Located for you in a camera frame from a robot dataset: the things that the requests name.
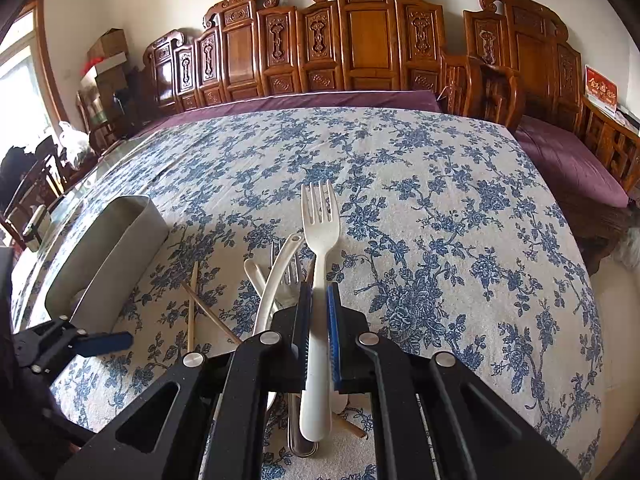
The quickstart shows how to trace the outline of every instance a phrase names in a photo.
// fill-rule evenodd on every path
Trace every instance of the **plastic bag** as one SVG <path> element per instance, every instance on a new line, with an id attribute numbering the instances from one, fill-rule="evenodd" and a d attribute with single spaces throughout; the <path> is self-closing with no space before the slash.
<path id="1" fill-rule="evenodd" d="M 60 128 L 60 144 L 66 148 L 66 160 L 74 170 L 78 170 L 88 156 L 95 155 L 89 146 L 89 136 L 65 121 L 60 121 Z"/>

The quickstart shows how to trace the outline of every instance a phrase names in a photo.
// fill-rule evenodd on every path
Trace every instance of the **purple seat cushion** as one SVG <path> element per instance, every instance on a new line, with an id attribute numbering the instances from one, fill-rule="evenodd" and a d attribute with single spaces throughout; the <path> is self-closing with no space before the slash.
<path id="1" fill-rule="evenodd" d="M 284 94 L 279 96 L 258 97 L 245 101 L 234 101 L 219 105 L 198 108 L 164 118 L 148 125 L 140 134 L 158 128 L 168 128 L 180 124 L 193 123 L 204 119 L 264 112 L 267 110 L 286 110 L 288 108 L 315 107 L 367 107 L 367 108 L 400 108 L 402 110 L 422 110 L 442 113 L 436 96 L 430 90 L 356 90 L 347 92 L 312 92 L 308 94 Z"/>
<path id="2" fill-rule="evenodd" d="M 625 190 L 571 132 L 523 116 L 514 137 L 552 192 L 562 189 L 602 204 L 626 207 Z"/>

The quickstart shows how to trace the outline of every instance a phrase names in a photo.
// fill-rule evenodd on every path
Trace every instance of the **table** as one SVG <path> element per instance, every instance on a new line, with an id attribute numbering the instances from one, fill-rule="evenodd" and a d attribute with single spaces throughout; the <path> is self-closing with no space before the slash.
<path id="1" fill-rule="evenodd" d="M 586 473 L 600 437 L 602 335 L 590 282 L 558 205 L 506 129 L 390 108 L 255 112 L 159 130 L 113 166 L 44 240 L 14 312 L 46 317 L 44 295 L 74 244 L 115 196 L 148 194 L 168 240 L 124 305 L 130 351 L 76 358 L 52 390 L 75 422 L 100 430 L 186 351 L 194 261 L 198 293 L 240 337 L 258 297 L 242 271 L 267 268 L 271 241 L 301 229 L 300 184 L 330 179 L 342 235 L 328 279 L 343 304 L 405 351 L 447 349 Z M 302 251 L 308 266 L 310 252 Z M 197 348 L 233 345 L 196 318 Z M 264 478 L 373 479 L 366 396 L 344 416 L 368 439 L 336 434 L 312 460 L 286 448 L 279 399 Z"/>

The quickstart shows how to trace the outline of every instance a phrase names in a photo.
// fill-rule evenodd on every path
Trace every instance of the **gray plastic container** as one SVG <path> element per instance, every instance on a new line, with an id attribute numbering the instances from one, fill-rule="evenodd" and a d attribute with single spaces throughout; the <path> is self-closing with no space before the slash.
<path id="1" fill-rule="evenodd" d="M 148 196 L 113 199 L 87 229 L 47 291 L 52 319 L 63 314 L 89 333 L 111 332 L 122 306 L 169 228 Z M 74 308 L 74 297 L 84 294 Z"/>

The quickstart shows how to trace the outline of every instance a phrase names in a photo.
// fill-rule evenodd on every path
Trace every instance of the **metal screw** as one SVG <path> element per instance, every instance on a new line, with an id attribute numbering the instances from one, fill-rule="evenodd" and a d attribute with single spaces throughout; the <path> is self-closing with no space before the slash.
<path id="1" fill-rule="evenodd" d="M 265 332 L 260 336 L 260 342 L 263 345 L 275 345 L 280 341 L 280 334 L 277 332 Z"/>
<path id="2" fill-rule="evenodd" d="M 456 357 L 449 352 L 439 352 L 436 354 L 436 363 L 445 368 L 451 368 L 456 364 Z"/>
<path id="3" fill-rule="evenodd" d="M 200 366 L 203 361 L 204 357 L 202 354 L 191 352 L 184 356 L 184 358 L 182 359 L 182 364 L 184 364 L 188 368 L 196 368 Z"/>
<path id="4" fill-rule="evenodd" d="M 364 334 L 360 334 L 358 340 L 366 346 L 377 345 L 380 342 L 380 338 L 373 332 L 365 332 Z"/>

